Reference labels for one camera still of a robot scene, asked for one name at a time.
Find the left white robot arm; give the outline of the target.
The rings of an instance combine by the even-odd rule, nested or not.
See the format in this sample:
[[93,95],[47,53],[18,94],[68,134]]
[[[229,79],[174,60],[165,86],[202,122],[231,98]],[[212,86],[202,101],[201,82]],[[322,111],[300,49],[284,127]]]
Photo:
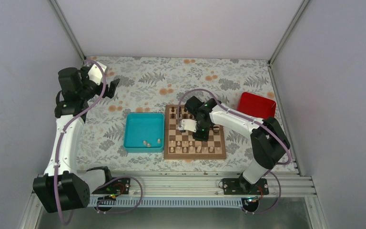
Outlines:
[[33,191],[45,210],[57,212],[85,208],[96,189],[108,193],[113,179],[108,167],[94,167],[77,174],[76,156],[86,123],[88,101],[96,95],[113,98],[119,79],[103,83],[107,66],[102,63],[69,67],[58,72],[61,90],[56,95],[56,136],[50,161],[41,176],[33,181]]

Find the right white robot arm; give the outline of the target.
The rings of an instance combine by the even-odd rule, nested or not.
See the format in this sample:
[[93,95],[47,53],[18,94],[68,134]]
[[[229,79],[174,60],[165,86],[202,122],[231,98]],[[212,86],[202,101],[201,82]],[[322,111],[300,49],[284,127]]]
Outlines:
[[214,95],[206,102],[192,96],[185,104],[168,105],[164,114],[128,114],[122,148],[128,153],[163,153],[171,160],[221,160],[226,158],[226,128],[251,144],[253,157],[239,177],[240,190],[251,194],[290,144],[274,117],[252,117],[229,108]]

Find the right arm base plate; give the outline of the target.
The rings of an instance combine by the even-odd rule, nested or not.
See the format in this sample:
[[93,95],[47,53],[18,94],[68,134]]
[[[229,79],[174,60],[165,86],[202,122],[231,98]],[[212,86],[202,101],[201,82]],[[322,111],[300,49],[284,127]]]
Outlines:
[[259,179],[255,184],[247,182],[244,178],[223,178],[221,182],[225,195],[269,194],[269,186],[265,178]]

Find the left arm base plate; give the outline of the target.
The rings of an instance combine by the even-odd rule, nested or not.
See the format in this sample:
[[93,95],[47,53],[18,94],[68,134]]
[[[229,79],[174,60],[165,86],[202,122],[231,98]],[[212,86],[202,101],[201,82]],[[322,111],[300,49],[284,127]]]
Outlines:
[[130,178],[117,178],[115,181],[112,181],[110,184],[105,185],[102,188],[99,188],[93,191],[93,194],[102,194],[102,195],[124,195],[129,193],[130,187]]

